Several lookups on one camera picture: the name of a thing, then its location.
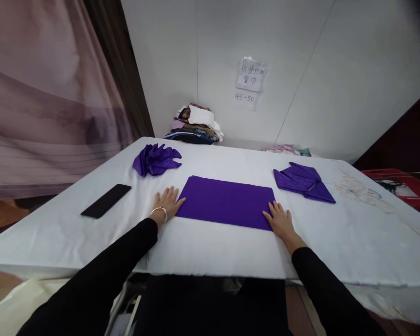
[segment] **black sleeve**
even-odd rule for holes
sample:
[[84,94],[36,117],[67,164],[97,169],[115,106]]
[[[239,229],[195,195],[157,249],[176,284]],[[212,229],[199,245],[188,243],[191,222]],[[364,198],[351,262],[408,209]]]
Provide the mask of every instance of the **black sleeve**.
[[385,335],[378,323],[310,248],[295,250],[292,261],[327,335]]
[[75,274],[20,329],[23,335],[103,335],[113,300],[137,262],[157,242],[144,219]]

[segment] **wrist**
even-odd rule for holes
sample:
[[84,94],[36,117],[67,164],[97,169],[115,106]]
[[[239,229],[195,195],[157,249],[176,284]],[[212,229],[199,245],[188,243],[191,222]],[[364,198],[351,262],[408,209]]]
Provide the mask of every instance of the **wrist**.
[[154,220],[155,223],[157,224],[157,227],[160,228],[160,226],[165,221],[166,216],[165,216],[165,212],[162,209],[157,209],[148,218]]
[[281,239],[285,243],[290,255],[293,255],[294,251],[301,247],[307,247],[307,244],[297,233],[295,233],[295,231],[290,234],[283,235]]

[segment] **table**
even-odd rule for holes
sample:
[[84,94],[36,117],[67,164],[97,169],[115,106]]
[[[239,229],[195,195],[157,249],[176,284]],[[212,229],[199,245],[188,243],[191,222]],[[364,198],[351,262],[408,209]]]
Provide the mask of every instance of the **table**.
[[[142,178],[132,162],[146,144],[176,148],[182,166]],[[273,169],[317,169],[336,204],[277,188]],[[23,278],[72,276],[150,213],[154,195],[191,175],[271,187],[295,230],[344,283],[420,288],[420,213],[344,161],[141,138],[0,234],[0,270]],[[115,184],[132,189],[100,219],[80,213]],[[297,279],[272,232],[175,217],[135,271]]]

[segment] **curtain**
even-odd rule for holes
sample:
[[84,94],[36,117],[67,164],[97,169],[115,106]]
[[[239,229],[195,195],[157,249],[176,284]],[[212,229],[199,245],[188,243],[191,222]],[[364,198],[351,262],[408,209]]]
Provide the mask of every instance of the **curtain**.
[[132,142],[84,3],[0,0],[0,199],[59,193]]
[[134,51],[120,0],[84,0],[119,88],[134,136],[154,137]]

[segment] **red crate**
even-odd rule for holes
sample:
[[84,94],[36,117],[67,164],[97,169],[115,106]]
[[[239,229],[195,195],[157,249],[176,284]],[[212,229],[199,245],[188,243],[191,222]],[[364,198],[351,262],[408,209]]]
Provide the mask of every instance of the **red crate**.
[[395,182],[404,183],[407,185],[418,197],[415,196],[397,196],[413,208],[420,210],[420,180],[415,177],[405,174],[399,169],[374,169],[362,170],[364,175],[372,180],[392,180]]

